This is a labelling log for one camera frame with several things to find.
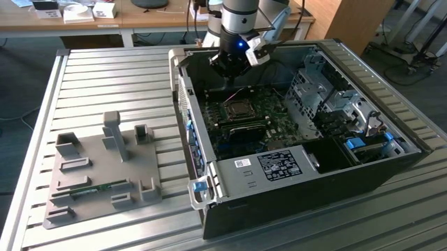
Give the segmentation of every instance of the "floor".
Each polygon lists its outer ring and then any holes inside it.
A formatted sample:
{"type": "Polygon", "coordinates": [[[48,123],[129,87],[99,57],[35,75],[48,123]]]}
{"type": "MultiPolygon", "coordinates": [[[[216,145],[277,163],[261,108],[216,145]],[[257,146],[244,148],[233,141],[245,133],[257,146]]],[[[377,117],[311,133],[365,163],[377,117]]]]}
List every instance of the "floor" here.
{"type": "MultiPolygon", "coordinates": [[[[400,10],[391,10],[384,20],[385,25],[392,27],[404,11],[405,6],[400,10]]],[[[420,16],[417,13],[412,14],[400,37],[395,39],[396,41],[403,40],[403,35],[420,16]]],[[[427,25],[419,36],[421,42],[435,26],[435,22],[427,25]]],[[[161,33],[156,33],[143,39],[149,43],[157,43],[161,36],[161,33]]],[[[159,45],[177,44],[180,38],[181,33],[169,33],[163,37],[159,45]]],[[[447,30],[444,29],[431,50],[436,51],[445,41],[447,30]]],[[[64,44],[60,38],[12,38],[7,45],[0,48],[0,118],[17,117],[39,107],[56,51],[63,48],[64,44]]],[[[400,64],[399,59],[379,50],[372,50],[363,55],[363,60],[380,74],[387,67],[400,64]]],[[[445,64],[447,58],[441,58],[441,61],[445,64]]],[[[389,71],[389,77],[395,81],[409,83],[425,77],[425,72],[427,69],[421,69],[415,75],[407,76],[405,68],[399,67],[389,71]]],[[[441,67],[429,77],[412,86],[393,84],[400,93],[444,131],[447,131],[447,116],[444,115],[447,110],[445,78],[447,71],[441,67]]],[[[31,126],[35,125],[36,117],[37,112],[33,112],[24,118],[31,126]]],[[[31,129],[20,120],[2,121],[0,119],[0,229],[2,229],[12,198],[12,196],[2,194],[15,190],[31,135],[31,129]]]]}

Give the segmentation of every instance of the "circuit board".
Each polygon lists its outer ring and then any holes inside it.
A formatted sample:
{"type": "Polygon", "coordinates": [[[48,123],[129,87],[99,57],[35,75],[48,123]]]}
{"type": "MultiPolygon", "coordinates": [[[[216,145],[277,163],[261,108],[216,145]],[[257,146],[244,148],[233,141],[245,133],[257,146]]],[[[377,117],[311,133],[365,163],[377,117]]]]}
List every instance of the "circuit board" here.
{"type": "Polygon", "coordinates": [[[239,91],[223,101],[209,94],[200,103],[217,160],[295,146],[303,141],[283,94],[267,87],[239,91]]]}

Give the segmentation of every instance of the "aluminum table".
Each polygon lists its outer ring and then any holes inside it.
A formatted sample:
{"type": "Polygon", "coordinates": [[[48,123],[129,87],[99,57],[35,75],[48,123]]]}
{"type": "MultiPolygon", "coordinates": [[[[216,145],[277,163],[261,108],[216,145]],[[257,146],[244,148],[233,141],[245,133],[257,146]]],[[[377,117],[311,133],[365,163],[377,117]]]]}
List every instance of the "aluminum table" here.
{"type": "Polygon", "coordinates": [[[204,241],[169,90],[177,46],[60,51],[0,250],[445,250],[445,134],[343,45],[324,44],[435,150],[416,167],[371,193],[204,241]],[[108,110],[121,112],[121,130],[141,123],[155,129],[163,202],[45,230],[56,135],[100,134],[108,110]]]}

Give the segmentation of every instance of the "white box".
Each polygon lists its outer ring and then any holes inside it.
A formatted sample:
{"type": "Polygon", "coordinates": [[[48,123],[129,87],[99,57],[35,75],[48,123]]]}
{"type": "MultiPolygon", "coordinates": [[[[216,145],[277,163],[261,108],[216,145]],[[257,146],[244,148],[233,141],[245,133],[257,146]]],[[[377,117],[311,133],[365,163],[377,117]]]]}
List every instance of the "white box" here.
{"type": "Polygon", "coordinates": [[[59,9],[36,10],[37,17],[43,18],[60,18],[63,17],[59,9]]]}
{"type": "Polygon", "coordinates": [[[115,18],[116,8],[113,3],[96,3],[93,7],[96,18],[115,18]]]}
{"type": "Polygon", "coordinates": [[[85,12],[77,14],[75,12],[68,12],[64,11],[64,23],[65,24],[75,24],[79,22],[93,22],[95,18],[93,18],[93,13],[92,13],[92,9],[88,8],[85,12]]]}

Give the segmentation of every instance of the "robotic arm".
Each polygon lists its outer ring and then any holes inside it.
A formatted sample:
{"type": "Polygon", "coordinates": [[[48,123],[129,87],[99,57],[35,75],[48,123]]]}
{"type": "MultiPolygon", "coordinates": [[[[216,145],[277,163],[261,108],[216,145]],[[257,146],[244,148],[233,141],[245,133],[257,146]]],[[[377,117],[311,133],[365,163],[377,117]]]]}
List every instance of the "robotic arm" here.
{"type": "Polygon", "coordinates": [[[225,79],[224,89],[232,87],[235,78],[244,75],[251,67],[269,60],[273,46],[265,43],[263,35],[255,30],[260,4],[269,9],[269,18],[273,16],[275,21],[279,20],[275,28],[281,30],[291,13],[288,0],[223,0],[221,5],[209,5],[208,34],[220,38],[219,53],[211,58],[211,66],[225,79]]]}

